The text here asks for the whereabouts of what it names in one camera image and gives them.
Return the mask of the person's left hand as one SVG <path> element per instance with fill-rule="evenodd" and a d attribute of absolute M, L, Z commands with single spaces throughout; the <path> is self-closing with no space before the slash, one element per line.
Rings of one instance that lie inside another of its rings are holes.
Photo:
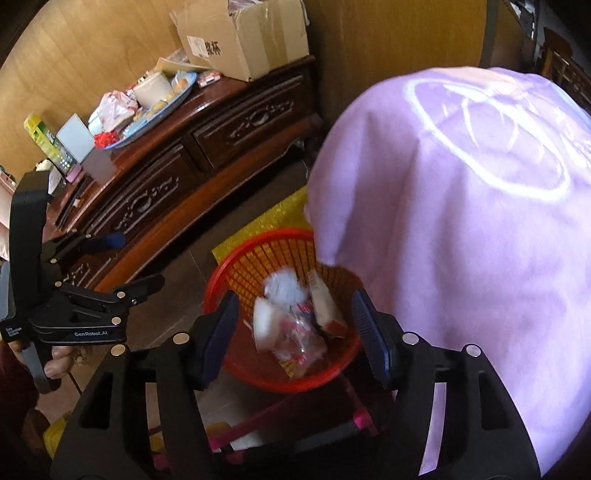
<path fill-rule="evenodd" d="M 86 347 L 54 346 L 51 359 L 44 365 L 45 376 L 49 379 L 61 379 L 75 365 L 82 365 L 89 356 Z"/>

